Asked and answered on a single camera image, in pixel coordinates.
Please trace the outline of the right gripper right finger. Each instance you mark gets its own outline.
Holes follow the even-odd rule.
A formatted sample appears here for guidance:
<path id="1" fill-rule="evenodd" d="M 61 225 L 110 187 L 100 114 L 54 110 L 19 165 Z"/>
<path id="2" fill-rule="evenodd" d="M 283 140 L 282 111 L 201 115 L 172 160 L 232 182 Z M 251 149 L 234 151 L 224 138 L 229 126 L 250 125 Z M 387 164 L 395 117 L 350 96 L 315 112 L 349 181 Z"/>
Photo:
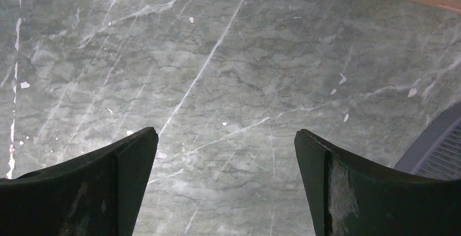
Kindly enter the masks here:
<path id="1" fill-rule="evenodd" d="M 316 235 L 460 235 L 460 180 L 397 171 L 306 129 L 294 145 Z"/>

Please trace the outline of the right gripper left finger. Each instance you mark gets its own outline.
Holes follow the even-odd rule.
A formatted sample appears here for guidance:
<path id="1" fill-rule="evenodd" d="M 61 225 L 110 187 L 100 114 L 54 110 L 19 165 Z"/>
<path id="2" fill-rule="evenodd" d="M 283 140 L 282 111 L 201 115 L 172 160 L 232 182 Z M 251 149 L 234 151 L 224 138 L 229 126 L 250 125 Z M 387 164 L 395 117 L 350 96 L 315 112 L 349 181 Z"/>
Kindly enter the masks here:
<path id="1" fill-rule="evenodd" d="M 158 141 L 146 127 L 60 164 L 1 179 L 1 235 L 132 235 Z"/>

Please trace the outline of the dark grey mesh bin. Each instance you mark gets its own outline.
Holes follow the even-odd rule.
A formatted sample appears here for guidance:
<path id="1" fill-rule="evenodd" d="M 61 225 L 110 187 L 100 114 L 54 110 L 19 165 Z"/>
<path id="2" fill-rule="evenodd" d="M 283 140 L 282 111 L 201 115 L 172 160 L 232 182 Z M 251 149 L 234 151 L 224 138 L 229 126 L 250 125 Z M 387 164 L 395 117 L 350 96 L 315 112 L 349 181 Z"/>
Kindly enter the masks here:
<path id="1" fill-rule="evenodd" d="M 460 102 L 428 125 L 394 169 L 446 181 L 460 179 Z"/>

